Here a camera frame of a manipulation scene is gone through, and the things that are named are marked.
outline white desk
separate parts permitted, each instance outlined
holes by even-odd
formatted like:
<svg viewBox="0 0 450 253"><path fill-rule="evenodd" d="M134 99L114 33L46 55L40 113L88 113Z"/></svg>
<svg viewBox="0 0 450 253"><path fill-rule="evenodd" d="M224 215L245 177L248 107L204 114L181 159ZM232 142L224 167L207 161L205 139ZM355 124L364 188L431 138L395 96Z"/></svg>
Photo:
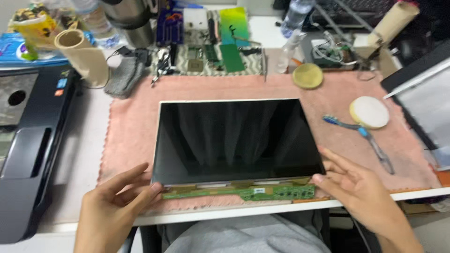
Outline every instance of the white desk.
<svg viewBox="0 0 450 253"><path fill-rule="evenodd" d="M209 9L232 8L233 6L208 6ZM252 40L259 41L265 48L280 48L286 42L274 23L277 17L250 17L249 27ZM108 61L116 67L120 57ZM75 97L74 109L67 122L66 138L61 146L55 164L56 185L53 187L53 203L44 215L39 232L63 233L77 229L81 199L94 189L102 157L104 138L108 127L109 105L112 98L103 90L84 90L84 95ZM394 200L416 199L450 194L450 187L392 194ZM278 212L321 209L341 206L337 200L311 203L278 204L258 207L225 207L195 211L171 212L155 216L139 217L135 225L151 225L198 221L226 217L250 216Z"/></svg>

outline pink towel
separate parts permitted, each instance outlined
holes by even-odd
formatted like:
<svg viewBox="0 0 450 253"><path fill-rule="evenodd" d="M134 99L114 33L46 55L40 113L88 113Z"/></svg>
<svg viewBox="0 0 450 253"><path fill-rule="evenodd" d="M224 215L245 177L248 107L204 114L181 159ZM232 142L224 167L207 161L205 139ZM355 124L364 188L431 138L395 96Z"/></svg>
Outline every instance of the pink towel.
<svg viewBox="0 0 450 253"><path fill-rule="evenodd" d="M153 163L160 101L299 98L316 143L374 170L388 189L441 187L423 157L419 141L407 129L401 108L390 100L382 100L386 92L380 86L380 80L359 81L356 74L326 73L322 86L316 90L298 88L291 75L268 76L267 83L263 82L262 76L162 77L154 88L150 88L152 77L147 77L132 98L116 99L111 104L98 183L137 164ZM389 108L391 119L388 125L372 134L391 159L395 175L383 169L369 143L357 131L322 120L323 115L331 114L344 122L352 122L349 105L360 96L376 97ZM186 210L244 203L238 196L204 196L163 200L152 209Z"/></svg>

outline black screen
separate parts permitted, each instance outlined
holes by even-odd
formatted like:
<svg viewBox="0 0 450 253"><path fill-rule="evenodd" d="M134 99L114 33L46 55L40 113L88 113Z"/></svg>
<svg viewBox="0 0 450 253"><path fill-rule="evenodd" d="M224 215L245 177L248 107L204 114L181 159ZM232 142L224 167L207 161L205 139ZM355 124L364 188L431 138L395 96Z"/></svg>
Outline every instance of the black screen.
<svg viewBox="0 0 450 253"><path fill-rule="evenodd" d="M153 180L163 185L323 173L297 99L162 103Z"/></svg>

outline hand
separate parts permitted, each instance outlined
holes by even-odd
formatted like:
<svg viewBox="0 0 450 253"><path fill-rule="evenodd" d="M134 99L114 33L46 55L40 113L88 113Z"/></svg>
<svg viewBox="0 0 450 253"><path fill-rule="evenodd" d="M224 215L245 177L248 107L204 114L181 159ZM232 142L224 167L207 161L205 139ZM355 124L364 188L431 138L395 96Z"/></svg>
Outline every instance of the hand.
<svg viewBox="0 0 450 253"><path fill-rule="evenodd" d="M372 232L391 241L398 250L423 252L403 212L377 174L329 149L319 147L327 174L315 174L313 183L339 200L348 212Z"/></svg>
<svg viewBox="0 0 450 253"><path fill-rule="evenodd" d="M162 185L148 185L151 172L143 163L86 193L76 231L75 253L116 253L139 212L161 199ZM136 185L147 183L147 186ZM131 188L119 193L125 186Z"/></svg>

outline gradient colored card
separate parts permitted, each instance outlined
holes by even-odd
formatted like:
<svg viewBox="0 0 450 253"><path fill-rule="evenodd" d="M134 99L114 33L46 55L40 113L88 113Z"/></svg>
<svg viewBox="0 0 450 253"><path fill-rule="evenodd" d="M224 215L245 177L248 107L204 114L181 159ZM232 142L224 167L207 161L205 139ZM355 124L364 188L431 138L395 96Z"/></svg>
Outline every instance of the gradient colored card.
<svg viewBox="0 0 450 253"><path fill-rule="evenodd" d="M235 40L231 37L230 26L232 26L234 35L244 39L249 39L247 19L245 16L245 9L237 7L234 9L223 9L220 12L220 31L222 37L222 44L236 44L236 46L249 46L248 41Z"/></svg>

